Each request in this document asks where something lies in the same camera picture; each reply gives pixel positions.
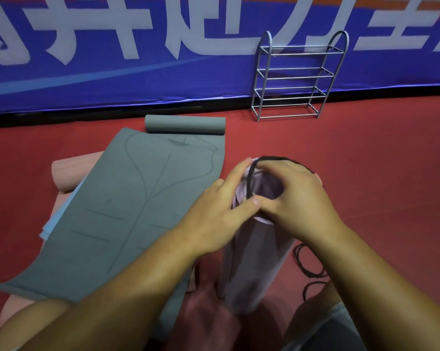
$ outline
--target lavender yoga mat bag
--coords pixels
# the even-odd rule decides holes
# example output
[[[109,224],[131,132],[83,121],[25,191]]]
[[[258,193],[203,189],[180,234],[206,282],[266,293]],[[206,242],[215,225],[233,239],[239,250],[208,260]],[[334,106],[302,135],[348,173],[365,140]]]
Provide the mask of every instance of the lavender yoga mat bag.
[[[256,165],[262,160],[289,160],[277,156],[254,159],[236,188],[232,207],[252,194],[276,199],[283,192],[281,182]],[[224,248],[217,295],[235,314],[252,313],[262,300],[285,261],[295,239],[259,212],[248,219]]]

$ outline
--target red floor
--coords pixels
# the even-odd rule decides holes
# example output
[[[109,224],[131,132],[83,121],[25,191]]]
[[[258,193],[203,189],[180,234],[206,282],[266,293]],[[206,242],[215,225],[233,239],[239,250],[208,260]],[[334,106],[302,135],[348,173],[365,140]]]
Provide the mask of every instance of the red floor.
[[[345,221],[440,303],[440,97],[330,103],[318,120],[212,115],[227,117],[222,177],[247,156],[303,162]],[[57,193],[53,160],[104,150],[122,127],[143,130],[144,120],[0,129],[0,281],[40,249]],[[290,256],[257,311],[237,318],[214,293],[220,261],[221,253],[201,259],[200,287],[185,298],[166,349],[277,349],[307,278]],[[0,311],[6,299],[0,293]]]

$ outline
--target person's right hand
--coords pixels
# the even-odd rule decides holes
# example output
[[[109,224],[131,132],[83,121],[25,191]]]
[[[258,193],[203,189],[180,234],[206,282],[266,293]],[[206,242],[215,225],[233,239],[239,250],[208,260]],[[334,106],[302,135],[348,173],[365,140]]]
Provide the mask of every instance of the person's right hand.
[[[319,176],[287,160],[260,161],[257,167],[284,186],[283,193],[274,200],[255,196],[261,202],[261,210],[293,237],[306,243],[345,227]]]

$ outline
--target forearm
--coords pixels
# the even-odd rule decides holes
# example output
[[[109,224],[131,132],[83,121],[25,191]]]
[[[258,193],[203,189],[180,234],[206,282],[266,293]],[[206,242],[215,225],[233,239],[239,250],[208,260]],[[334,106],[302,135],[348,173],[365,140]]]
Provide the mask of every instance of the forearm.
[[[20,350],[140,349],[182,275],[197,257],[172,230]]]
[[[440,306],[347,227],[309,242],[368,349],[440,350]]]

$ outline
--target banner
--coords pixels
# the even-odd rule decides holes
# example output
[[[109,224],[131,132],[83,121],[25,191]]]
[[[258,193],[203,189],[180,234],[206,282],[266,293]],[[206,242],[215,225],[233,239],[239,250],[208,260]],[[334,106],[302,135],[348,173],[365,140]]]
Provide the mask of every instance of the banner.
[[[440,0],[0,0],[0,113],[251,96],[264,31],[341,29],[333,91],[440,85]]]

